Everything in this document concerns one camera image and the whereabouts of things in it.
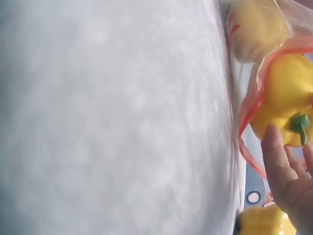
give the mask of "white surface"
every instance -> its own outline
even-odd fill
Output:
[[[218,1],[4,0],[0,19],[0,234],[232,234]]]

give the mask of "plastic bag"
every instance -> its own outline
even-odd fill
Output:
[[[256,119],[262,116],[260,113],[264,111],[261,109],[267,100],[267,91],[270,93],[270,86],[267,87],[268,77],[274,73],[273,68],[279,65],[277,61],[283,58],[288,61],[286,56],[293,55],[291,59],[308,63],[304,56],[313,53],[313,11],[293,0],[234,0],[228,9],[226,22],[232,77],[235,83],[246,84],[244,90],[241,90],[243,101],[239,116],[240,151],[247,163],[266,179],[262,161],[257,161],[245,144],[244,131],[251,127],[249,124],[257,122]],[[275,124],[271,123],[270,118],[263,118],[264,123]],[[280,122],[286,126],[287,118]],[[252,128],[253,132],[261,139],[264,130],[255,126]],[[291,133],[296,135],[294,130],[286,133],[290,136]],[[308,135],[309,139],[313,138],[313,133]],[[300,138],[299,135],[294,139],[298,143],[304,137],[301,135]]]

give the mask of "red plastic bag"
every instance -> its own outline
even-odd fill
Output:
[[[237,0],[230,8],[227,29],[233,79],[247,85],[239,116],[240,151],[266,178],[243,133],[264,101],[272,62],[285,55],[313,53],[313,11],[293,0]]]

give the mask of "clear plastic bag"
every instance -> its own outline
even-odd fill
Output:
[[[262,161],[256,160],[255,154],[251,154],[247,148],[248,140],[244,140],[244,131],[252,128],[258,139],[261,139],[266,124],[277,122],[283,131],[287,126],[290,128],[285,131],[286,139],[290,139],[286,144],[291,143],[293,147],[298,147],[300,142],[303,144],[303,133],[296,132],[291,127],[290,109],[283,113],[288,99],[282,101],[279,96],[284,93],[284,86],[290,88],[292,84],[287,84],[287,79],[282,82],[283,77],[277,78],[276,82],[269,80],[269,77],[278,77],[279,71],[283,76],[289,71],[299,74],[296,75],[299,78],[302,74],[310,74],[312,69],[312,87],[303,88],[302,99],[294,102],[303,112],[307,111],[309,103],[304,104],[302,101],[307,100],[306,95],[309,97],[309,93],[313,93],[313,64],[305,57],[313,53],[313,10],[294,0],[234,0],[228,10],[226,23],[232,78],[235,84],[246,85],[241,90],[240,151],[247,163],[266,179]],[[269,99],[269,94],[275,93],[273,87],[279,85],[277,100]],[[273,107],[278,107],[277,110],[264,108],[265,102],[273,102]],[[302,114],[297,109],[295,112],[295,115]],[[313,112],[312,115],[309,114],[309,119],[313,125]],[[306,129],[305,133],[309,141],[313,140],[313,128],[312,131]]]

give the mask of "hand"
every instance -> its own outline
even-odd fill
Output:
[[[269,126],[261,143],[268,184],[273,199],[301,235],[313,234],[313,180],[292,148],[283,146],[276,126]],[[303,147],[303,156],[313,176],[313,148]]]

